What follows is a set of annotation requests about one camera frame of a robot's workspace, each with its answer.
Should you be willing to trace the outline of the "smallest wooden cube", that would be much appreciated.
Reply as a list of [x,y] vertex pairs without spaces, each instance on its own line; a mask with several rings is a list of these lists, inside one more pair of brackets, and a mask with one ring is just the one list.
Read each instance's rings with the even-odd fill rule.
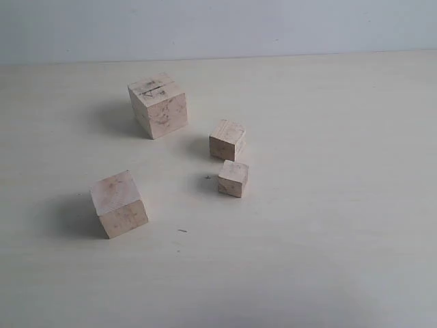
[[249,177],[249,166],[225,160],[218,174],[218,192],[241,198]]

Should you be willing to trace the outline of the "third largest wooden cube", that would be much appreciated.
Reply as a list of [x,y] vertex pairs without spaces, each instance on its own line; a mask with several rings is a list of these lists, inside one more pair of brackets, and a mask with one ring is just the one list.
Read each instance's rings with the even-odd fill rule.
[[246,129],[239,123],[220,120],[209,136],[210,156],[236,161],[245,145]]

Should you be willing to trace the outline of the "largest marked wooden cube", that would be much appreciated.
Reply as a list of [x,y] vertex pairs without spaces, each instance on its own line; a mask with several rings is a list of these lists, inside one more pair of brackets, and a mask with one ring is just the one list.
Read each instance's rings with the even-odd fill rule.
[[137,121],[151,139],[157,139],[188,124],[186,94],[165,73],[128,84]]

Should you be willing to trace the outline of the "second largest wooden cube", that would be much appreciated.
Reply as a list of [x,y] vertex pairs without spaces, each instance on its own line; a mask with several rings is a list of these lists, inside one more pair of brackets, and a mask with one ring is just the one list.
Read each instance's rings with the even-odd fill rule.
[[149,221],[141,194],[128,170],[94,183],[90,194],[109,238],[120,236]]

